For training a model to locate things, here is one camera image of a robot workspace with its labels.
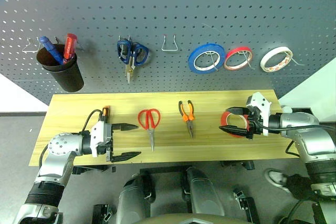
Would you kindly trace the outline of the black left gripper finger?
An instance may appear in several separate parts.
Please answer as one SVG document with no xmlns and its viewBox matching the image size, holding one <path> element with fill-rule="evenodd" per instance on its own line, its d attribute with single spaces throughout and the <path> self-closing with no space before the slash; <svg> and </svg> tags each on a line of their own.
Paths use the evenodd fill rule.
<svg viewBox="0 0 336 224">
<path fill-rule="evenodd" d="M 135 130 L 138 129 L 139 127 L 134 124 L 129 124 L 129 123 L 114 123 L 112 125 L 112 132 L 114 131 L 130 131 L 130 130 Z"/>
<path fill-rule="evenodd" d="M 116 162 L 123 162 L 130 160 L 138 155 L 140 155 L 141 152 L 126 152 L 126 153 L 121 153 L 120 155 L 117 156 L 111 156 L 110 157 L 110 162 L 116 163 Z"/>
</svg>

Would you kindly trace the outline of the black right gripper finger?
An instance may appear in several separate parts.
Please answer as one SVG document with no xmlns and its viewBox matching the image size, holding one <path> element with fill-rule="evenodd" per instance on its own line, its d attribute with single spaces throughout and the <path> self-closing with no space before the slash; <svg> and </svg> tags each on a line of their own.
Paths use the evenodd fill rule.
<svg viewBox="0 0 336 224">
<path fill-rule="evenodd" d="M 246 137 L 248 135 L 247 129 L 239 128 L 234 125 L 222 125 L 222 126 L 219 126 L 219 129 L 233 136 Z"/>
<path fill-rule="evenodd" d="M 231 107 L 226 111 L 234 115 L 248 115 L 248 109 L 245 107 Z"/>
</svg>

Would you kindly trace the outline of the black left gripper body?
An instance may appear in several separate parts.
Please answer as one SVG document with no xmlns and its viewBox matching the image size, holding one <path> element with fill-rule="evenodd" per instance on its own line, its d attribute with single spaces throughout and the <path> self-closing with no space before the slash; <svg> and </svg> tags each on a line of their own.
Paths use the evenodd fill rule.
<svg viewBox="0 0 336 224">
<path fill-rule="evenodd" d="M 103 141 L 97 146 L 97 154 L 105 154 L 106 161 L 110 162 L 112 158 L 113 151 L 113 137 L 112 137 L 112 125 L 109 123 L 103 123 Z"/>
</svg>

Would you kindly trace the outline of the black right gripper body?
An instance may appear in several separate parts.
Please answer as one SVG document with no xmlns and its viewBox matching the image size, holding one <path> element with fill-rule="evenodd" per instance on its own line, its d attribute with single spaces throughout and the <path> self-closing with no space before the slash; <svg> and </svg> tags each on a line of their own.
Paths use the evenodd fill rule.
<svg viewBox="0 0 336 224">
<path fill-rule="evenodd" d="M 260 117 L 260 110 L 256 106 L 246 106 L 247 121 L 249 129 L 245 130 L 244 137 L 252 139 L 255 134 L 261 135 L 263 128 L 260 126 L 262 124 L 262 119 Z"/>
</svg>

